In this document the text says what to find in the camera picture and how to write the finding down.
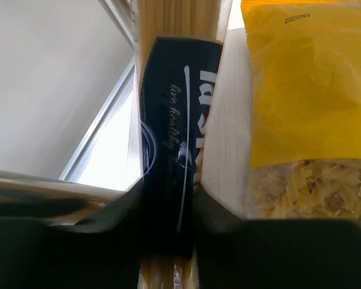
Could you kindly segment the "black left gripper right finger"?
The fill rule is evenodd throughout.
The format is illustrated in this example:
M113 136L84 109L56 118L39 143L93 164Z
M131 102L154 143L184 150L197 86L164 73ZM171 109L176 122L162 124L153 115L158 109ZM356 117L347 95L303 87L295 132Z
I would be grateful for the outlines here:
M201 288L361 288L361 229L347 220L243 220L193 195Z

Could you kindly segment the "dark blue spaghetti packet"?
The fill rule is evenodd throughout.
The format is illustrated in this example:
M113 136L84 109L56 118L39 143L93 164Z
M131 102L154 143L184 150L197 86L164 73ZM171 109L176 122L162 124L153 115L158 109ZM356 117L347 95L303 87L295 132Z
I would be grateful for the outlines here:
M194 288L192 202L231 1L132 1L143 167L140 288Z

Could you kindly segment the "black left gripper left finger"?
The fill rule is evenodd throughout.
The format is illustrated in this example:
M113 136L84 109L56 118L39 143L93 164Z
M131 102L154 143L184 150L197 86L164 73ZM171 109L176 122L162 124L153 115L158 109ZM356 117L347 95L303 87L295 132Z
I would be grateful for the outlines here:
M0 288L137 288L142 189L66 225L89 197L0 181Z

